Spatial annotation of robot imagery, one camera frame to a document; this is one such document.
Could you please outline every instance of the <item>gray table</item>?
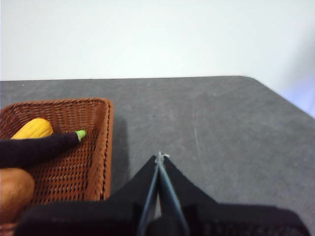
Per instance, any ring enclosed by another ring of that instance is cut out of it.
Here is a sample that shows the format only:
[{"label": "gray table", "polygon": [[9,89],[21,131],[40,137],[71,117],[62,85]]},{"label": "gray table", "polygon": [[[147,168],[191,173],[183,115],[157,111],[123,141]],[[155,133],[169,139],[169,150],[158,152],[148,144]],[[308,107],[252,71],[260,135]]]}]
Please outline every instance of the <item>gray table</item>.
[{"label": "gray table", "polygon": [[112,192],[161,150],[217,201],[288,207],[315,234],[315,121],[251,78],[0,85],[1,107],[26,100],[111,99]]}]

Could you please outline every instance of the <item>white wall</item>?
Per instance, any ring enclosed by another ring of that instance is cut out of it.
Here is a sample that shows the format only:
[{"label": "white wall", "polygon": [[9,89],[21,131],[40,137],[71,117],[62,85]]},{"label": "white wall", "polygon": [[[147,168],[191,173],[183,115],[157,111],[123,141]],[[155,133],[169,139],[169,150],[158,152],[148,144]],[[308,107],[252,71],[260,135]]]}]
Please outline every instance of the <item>white wall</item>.
[{"label": "white wall", "polygon": [[315,0],[2,0],[1,79],[315,76]]}]

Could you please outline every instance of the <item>green eggplant stem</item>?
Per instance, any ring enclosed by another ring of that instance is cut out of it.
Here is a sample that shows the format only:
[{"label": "green eggplant stem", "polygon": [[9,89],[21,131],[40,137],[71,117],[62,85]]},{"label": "green eggplant stem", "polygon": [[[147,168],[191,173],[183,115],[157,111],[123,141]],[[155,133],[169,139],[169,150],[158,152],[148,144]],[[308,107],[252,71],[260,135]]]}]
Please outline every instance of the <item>green eggplant stem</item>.
[{"label": "green eggplant stem", "polygon": [[78,135],[79,141],[81,141],[81,139],[84,138],[87,134],[84,129],[80,129],[80,130],[77,130],[75,132]]}]

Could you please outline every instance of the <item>brown potato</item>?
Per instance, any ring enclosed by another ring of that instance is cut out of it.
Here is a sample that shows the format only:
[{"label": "brown potato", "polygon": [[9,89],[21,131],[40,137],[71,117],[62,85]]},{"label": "brown potato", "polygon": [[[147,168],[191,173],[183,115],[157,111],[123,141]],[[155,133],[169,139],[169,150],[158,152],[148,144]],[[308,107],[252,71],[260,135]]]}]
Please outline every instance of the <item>brown potato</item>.
[{"label": "brown potato", "polygon": [[34,179],[19,168],[0,169],[0,224],[13,222],[31,201]]}]

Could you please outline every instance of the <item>brown wicker basket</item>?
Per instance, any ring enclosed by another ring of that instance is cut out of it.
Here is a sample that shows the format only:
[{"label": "brown wicker basket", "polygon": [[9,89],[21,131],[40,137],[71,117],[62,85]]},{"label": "brown wicker basket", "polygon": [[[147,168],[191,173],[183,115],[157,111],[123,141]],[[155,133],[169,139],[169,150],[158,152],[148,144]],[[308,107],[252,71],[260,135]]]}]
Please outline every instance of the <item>brown wicker basket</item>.
[{"label": "brown wicker basket", "polygon": [[102,201],[110,194],[113,104],[104,98],[15,103],[1,109],[0,138],[12,137],[33,118],[55,133],[85,129],[81,144],[49,162],[27,168],[35,179],[29,207],[52,201]]}]

